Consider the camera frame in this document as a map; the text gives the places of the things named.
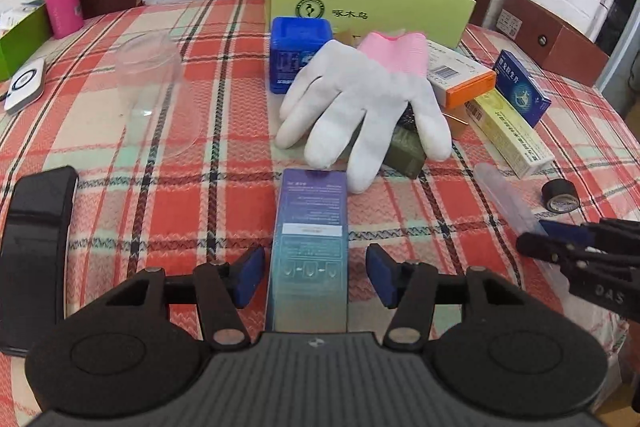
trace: blue medicine box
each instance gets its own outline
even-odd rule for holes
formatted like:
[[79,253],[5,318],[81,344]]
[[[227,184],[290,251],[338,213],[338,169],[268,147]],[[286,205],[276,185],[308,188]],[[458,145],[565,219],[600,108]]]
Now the blue medicine box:
[[500,52],[494,64],[494,71],[496,73],[495,88],[527,123],[534,127],[551,105],[551,99],[545,95],[511,52],[505,50]]
[[284,94],[324,44],[334,38],[326,19],[276,17],[271,25],[269,86]]

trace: orange medicine box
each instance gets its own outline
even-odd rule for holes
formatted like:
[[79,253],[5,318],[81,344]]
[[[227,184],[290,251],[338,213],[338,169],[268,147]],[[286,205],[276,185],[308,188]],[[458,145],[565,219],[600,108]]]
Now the orange medicine box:
[[458,107],[495,87],[494,70],[432,41],[427,78],[445,109]]

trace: black phone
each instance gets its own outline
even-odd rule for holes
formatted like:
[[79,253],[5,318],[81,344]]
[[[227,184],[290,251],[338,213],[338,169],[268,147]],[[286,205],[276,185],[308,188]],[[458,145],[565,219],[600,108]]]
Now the black phone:
[[0,245],[0,351],[24,357],[65,318],[66,250],[78,173],[20,178]]

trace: green logo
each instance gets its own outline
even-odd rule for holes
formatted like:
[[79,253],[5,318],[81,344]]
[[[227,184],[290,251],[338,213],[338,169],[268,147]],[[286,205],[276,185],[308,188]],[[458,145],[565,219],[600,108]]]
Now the green logo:
[[324,3],[321,0],[302,0],[296,5],[296,15],[305,19],[319,19],[324,15]]

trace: red plaid tablecloth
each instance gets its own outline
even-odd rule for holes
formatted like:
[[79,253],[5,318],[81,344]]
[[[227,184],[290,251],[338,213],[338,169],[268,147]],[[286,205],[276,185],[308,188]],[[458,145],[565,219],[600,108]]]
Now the red plaid tablecloth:
[[[165,30],[182,54],[203,130],[179,160],[159,146],[122,147],[125,118],[113,71],[114,52],[134,35]],[[366,277],[364,251],[376,241],[398,260],[420,259],[444,273],[469,265],[498,272],[588,328],[610,353],[626,324],[616,315],[570,299],[548,274],[514,249],[514,234],[472,177],[491,162],[538,217],[558,219],[540,205],[540,188],[560,176],[574,182],[582,206],[564,221],[600,216],[640,219],[640,156],[636,140],[603,97],[541,71],[506,38],[470,26],[461,51],[492,66],[502,48],[521,57],[552,99],[536,130],[553,151],[551,168],[518,180],[477,129],[454,145],[443,163],[427,163],[417,180],[390,169],[364,194],[349,197],[350,329],[382,331],[386,311]],[[206,259],[234,260],[252,243],[271,245],[282,170],[303,166],[300,147],[273,146],[280,99],[268,93],[268,38],[261,0],[206,0],[149,6],[93,20],[63,41],[48,42],[43,97],[0,121],[0,223],[12,187],[23,175],[73,165],[80,184],[70,230],[66,300],[74,312],[145,266],[188,273]],[[343,168],[341,160],[337,168]],[[266,284],[242,317],[262,327]],[[193,307],[172,308],[172,320],[199,335]],[[455,321],[436,316],[434,334]],[[0,426],[23,424],[37,404],[24,361],[0,357]]]

